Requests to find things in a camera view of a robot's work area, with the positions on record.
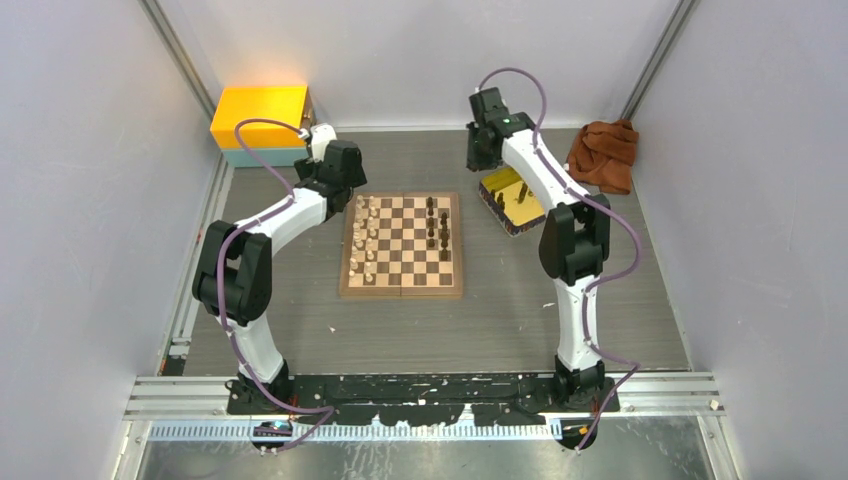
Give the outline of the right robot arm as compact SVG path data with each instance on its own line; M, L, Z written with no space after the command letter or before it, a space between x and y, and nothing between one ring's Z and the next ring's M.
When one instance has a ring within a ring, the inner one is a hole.
M469 102L468 169L511 167L544 210L538 255L553 281L559 315L553 390L562 407L580 410L605 381L605 365L591 345L596 295L588 288L610 253L610 219L600 210L609 203L569 177L528 115L510 112L498 89L479 89Z

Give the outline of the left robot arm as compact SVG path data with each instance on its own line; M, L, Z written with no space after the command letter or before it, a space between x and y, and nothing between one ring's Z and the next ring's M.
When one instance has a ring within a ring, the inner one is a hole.
M273 293L273 258L289 242L343 211L354 190L366 184L357 144L332 140L320 160L295 164L299 181L262 212L206 230L192 295L216 316L239 362L239 379L269 413L292 397L288 365L267 319Z

